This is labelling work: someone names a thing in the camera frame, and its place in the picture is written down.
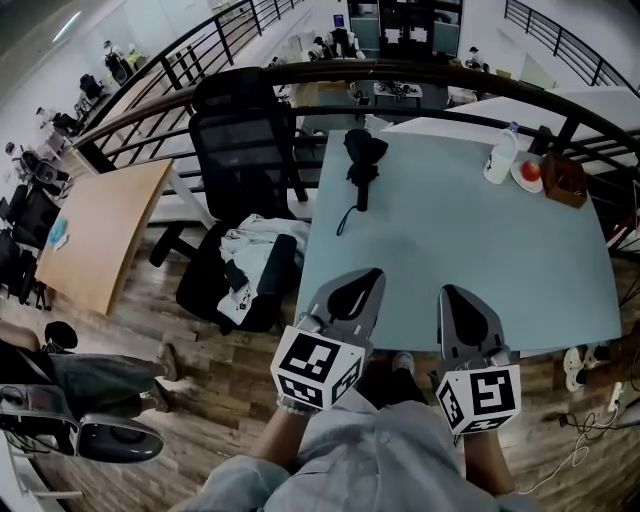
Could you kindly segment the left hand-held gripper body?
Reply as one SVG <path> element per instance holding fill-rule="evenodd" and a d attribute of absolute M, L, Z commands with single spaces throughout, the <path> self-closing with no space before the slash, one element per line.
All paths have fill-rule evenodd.
<path fill-rule="evenodd" d="M 329 410 L 361 378 L 372 352 L 368 340 L 337 340 L 332 324 L 288 326 L 270 370 L 279 394 L 317 410 Z"/>

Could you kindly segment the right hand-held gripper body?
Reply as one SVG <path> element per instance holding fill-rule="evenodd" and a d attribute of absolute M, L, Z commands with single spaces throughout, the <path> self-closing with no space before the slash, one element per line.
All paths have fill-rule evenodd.
<path fill-rule="evenodd" d="M 453 434 L 496 430 L 521 411 L 520 367 L 506 346 L 442 354 L 436 371 L 436 399 Z"/>

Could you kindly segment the black umbrella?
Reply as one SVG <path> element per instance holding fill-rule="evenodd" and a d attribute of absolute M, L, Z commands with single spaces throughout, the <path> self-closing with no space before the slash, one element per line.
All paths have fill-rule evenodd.
<path fill-rule="evenodd" d="M 372 136 L 365 129 L 348 131 L 344 138 L 344 146 L 351 159 L 346 180 L 356 187 L 357 199 L 340 221 L 336 230 L 337 236 L 343 233 L 348 216 L 352 211 L 367 211 L 370 183 L 379 176 L 377 164 L 388 149 L 387 142 Z"/>

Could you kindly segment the person's right forearm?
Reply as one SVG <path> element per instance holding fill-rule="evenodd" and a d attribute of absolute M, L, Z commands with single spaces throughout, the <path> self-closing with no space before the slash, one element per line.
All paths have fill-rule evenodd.
<path fill-rule="evenodd" d="M 491 495 L 515 490 L 496 431 L 468 434 L 464 437 L 466 479 Z"/>

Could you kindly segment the person's left forearm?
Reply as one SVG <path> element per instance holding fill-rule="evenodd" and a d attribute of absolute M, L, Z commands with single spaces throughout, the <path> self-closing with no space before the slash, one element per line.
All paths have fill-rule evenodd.
<path fill-rule="evenodd" d="M 293 469 L 309 421 L 309 415 L 278 408 L 250 449 L 249 455 L 285 470 Z"/>

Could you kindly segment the person's black trouser leg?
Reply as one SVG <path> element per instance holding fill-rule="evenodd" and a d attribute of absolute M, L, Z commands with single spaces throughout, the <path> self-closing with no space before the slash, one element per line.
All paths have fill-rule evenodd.
<path fill-rule="evenodd" d="M 415 376 L 403 370 L 392 371 L 391 362 L 396 353 L 370 359 L 356 390 L 378 410 L 409 401 L 427 405 Z"/>

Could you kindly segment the light blue table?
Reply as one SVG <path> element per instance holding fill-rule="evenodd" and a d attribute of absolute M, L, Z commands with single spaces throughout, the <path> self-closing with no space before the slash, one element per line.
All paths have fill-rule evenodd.
<path fill-rule="evenodd" d="M 359 212 L 344 138 L 328 137 L 299 310 L 331 279 L 377 267 L 386 277 L 371 336 L 378 348 L 436 350 L 438 295 L 447 284 L 491 306 L 514 350 L 620 336 L 614 273 L 591 203 L 576 209 L 510 179 L 489 183 L 486 144 L 390 132 Z"/>

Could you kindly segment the white printed card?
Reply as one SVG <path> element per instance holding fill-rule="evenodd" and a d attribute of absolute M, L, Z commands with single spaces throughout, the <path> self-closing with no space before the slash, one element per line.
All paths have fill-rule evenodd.
<path fill-rule="evenodd" d="M 229 292 L 219 301 L 217 311 L 234 324 L 240 325 L 245 320 L 256 297 L 257 293 L 249 284 L 238 291 L 230 288 Z"/>

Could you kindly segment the white slipper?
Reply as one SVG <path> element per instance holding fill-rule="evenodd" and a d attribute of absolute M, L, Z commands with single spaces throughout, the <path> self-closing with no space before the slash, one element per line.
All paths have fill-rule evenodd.
<path fill-rule="evenodd" d="M 584 369 L 593 370 L 611 361 L 608 344 L 589 345 L 584 355 Z"/>
<path fill-rule="evenodd" d="M 565 386 L 569 392 L 574 393 L 582 387 L 577 381 L 577 377 L 583 369 L 584 361 L 579 349 L 577 347 L 567 349 L 563 358 L 563 370 L 565 373 Z"/>

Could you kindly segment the white crumpled garment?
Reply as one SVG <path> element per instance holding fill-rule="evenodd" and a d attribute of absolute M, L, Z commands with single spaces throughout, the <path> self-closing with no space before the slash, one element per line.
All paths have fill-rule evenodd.
<path fill-rule="evenodd" d="M 247 286 L 253 296 L 266 272 L 267 262 L 279 236 L 295 240 L 293 262 L 302 269 L 310 234 L 310 224 L 300 220 L 264 218 L 249 215 L 236 228 L 221 238 L 220 254 L 225 272 L 230 274 L 230 286 L 234 291 Z"/>

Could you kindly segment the person's light grey shirt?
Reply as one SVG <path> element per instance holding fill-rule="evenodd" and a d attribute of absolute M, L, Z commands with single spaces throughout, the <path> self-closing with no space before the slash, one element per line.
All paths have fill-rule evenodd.
<path fill-rule="evenodd" d="M 296 462 L 235 456 L 170 512 L 542 512 L 463 476 L 443 420 L 415 401 L 376 411 L 352 393 L 310 418 Z"/>

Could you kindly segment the white plate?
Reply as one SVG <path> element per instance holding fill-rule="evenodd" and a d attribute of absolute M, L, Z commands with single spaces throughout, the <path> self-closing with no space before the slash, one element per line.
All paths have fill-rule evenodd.
<path fill-rule="evenodd" d="M 520 168 L 522 163 L 525 161 L 516 161 L 511 165 L 511 176 L 514 179 L 514 181 L 525 191 L 529 192 L 529 193 L 540 193 L 543 190 L 543 182 L 542 182 L 542 178 L 540 175 L 540 179 L 537 180 L 536 182 L 530 183 L 530 182 L 526 182 L 521 175 L 520 172 Z"/>

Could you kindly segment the brown wooden box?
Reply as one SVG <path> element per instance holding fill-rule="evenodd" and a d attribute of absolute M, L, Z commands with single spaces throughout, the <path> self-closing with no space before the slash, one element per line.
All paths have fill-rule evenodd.
<path fill-rule="evenodd" d="M 580 163 L 548 152 L 542 159 L 540 170 L 547 198 L 576 209 L 586 203 L 586 174 Z"/>

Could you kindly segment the white jug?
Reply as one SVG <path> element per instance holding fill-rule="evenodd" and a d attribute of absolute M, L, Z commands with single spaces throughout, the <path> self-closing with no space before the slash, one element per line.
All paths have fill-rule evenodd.
<path fill-rule="evenodd" d="M 505 128 L 500 132 L 499 140 L 491 149 L 483 169 L 484 178 L 494 184 L 504 182 L 518 154 L 519 143 L 517 132 Z"/>

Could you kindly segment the black mesh office chair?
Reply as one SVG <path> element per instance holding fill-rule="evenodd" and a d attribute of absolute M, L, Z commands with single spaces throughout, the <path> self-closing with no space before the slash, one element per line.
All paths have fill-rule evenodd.
<path fill-rule="evenodd" d="M 188 259 L 176 302 L 190 314 L 217 325 L 222 334 L 271 330 L 279 321 L 285 295 L 302 273 L 293 262 L 295 240 L 281 235 L 243 323 L 236 325 L 217 311 L 219 301 L 232 288 L 220 254 L 226 232 L 251 214 L 299 220 L 288 206 L 289 181 L 297 172 L 295 118 L 290 107 L 277 99 L 273 87 L 254 74 L 256 68 L 231 70 L 230 84 L 196 94 L 189 134 L 214 225 L 194 247 L 181 237 L 184 223 L 174 223 L 149 257 L 154 266 L 160 266 L 172 251 Z"/>

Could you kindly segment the light wooden table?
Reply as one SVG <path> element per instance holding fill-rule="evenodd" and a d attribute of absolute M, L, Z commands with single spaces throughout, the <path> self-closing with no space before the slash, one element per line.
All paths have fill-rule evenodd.
<path fill-rule="evenodd" d="M 168 186 L 196 219 L 213 226 L 213 217 L 182 182 L 171 159 L 84 177 L 75 182 L 58 215 L 66 222 L 62 245 L 45 247 L 36 279 L 78 307 L 110 314 Z"/>

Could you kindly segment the black metal railing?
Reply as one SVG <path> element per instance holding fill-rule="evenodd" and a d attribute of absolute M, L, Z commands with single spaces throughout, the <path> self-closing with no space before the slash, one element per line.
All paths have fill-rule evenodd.
<path fill-rule="evenodd" d="M 640 127 L 626 131 L 595 112 L 557 94 L 494 75 L 464 70 L 455 66 L 415 64 L 407 61 L 361 59 L 294 63 L 256 68 L 254 74 L 270 87 L 319 82 L 395 81 L 414 79 L 436 86 L 477 85 L 499 98 L 513 100 L 564 119 L 553 133 L 548 127 L 535 129 L 519 125 L 519 134 L 531 138 L 536 154 L 547 151 L 563 154 L 580 164 L 600 162 L 604 170 L 591 175 L 587 188 L 596 203 L 596 212 L 611 256 L 640 262 Z M 138 141 L 127 138 L 120 147 L 104 151 L 103 146 L 122 128 L 135 129 L 149 118 L 163 120 L 174 110 L 190 112 L 196 94 L 214 85 L 228 85 L 229 71 L 206 76 L 196 84 L 130 108 L 110 121 L 97 115 L 91 130 L 75 143 L 79 154 L 98 173 L 116 170 L 116 160 L 132 152 L 131 163 L 152 144 L 160 148 L 165 140 L 186 134 L 184 128 L 165 132 L 152 130 Z"/>

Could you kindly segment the blue cloth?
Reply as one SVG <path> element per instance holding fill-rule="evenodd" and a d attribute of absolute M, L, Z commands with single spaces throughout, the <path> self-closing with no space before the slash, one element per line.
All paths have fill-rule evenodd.
<path fill-rule="evenodd" d="M 67 243 L 68 239 L 68 221 L 64 218 L 59 218 L 49 231 L 47 245 L 56 252 Z"/>

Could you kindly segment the black framed glass partition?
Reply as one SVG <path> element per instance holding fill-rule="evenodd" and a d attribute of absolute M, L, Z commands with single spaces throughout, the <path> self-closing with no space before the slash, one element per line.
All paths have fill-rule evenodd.
<path fill-rule="evenodd" d="M 457 56 L 464 0 L 347 0 L 351 30 L 369 58 Z"/>

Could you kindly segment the distant black railing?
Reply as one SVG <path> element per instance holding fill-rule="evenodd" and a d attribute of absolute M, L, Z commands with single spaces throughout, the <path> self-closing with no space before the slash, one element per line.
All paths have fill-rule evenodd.
<path fill-rule="evenodd" d="M 505 0 L 504 19 L 538 41 L 585 84 L 623 87 L 640 98 L 640 86 L 633 86 L 597 51 L 548 16 L 520 0 Z"/>

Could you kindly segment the black swivel chair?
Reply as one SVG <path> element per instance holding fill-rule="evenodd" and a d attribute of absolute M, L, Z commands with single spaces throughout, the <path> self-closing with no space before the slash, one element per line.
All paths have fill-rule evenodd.
<path fill-rule="evenodd" d="M 35 274 L 38 256 L 44 250 L 49 232 L 60 208 L 39 187 L 19 185 L 11 201 L 0 199 L 0 289 L 29 306 L 36 294 L 35 307 L 50 311 L 46 285 Z"/>

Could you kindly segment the row of ceiling light panels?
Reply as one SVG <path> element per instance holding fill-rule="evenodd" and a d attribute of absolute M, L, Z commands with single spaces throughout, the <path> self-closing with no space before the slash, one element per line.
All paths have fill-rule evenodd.
<path fill-rule="evenodd" d="M 81 16 L 82 11 L 79 10 L 77 12 L 75 12 L 66 22 L 65 24 L 59 29 L 59 31 L 55 34 L 55 36 L 52 39 L 52 43 L 56 43 L 58 42 L 60 39 L 63 38 L 63 36 L 69 31 L 69 29 L 73 26 L 73 24 L 76 22 L 76 20 Z"/>

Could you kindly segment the white desk frame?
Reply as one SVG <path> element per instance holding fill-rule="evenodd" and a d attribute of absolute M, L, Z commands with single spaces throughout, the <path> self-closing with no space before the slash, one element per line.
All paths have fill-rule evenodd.
<path fill-rule="evenodd" d="M 47 487 L 31 463 L 32 454 L 20 453 L 0 435 L 0 509 L 4 512 L 67 512 L 68 502 L 84 498 L 81 491 Z"/>

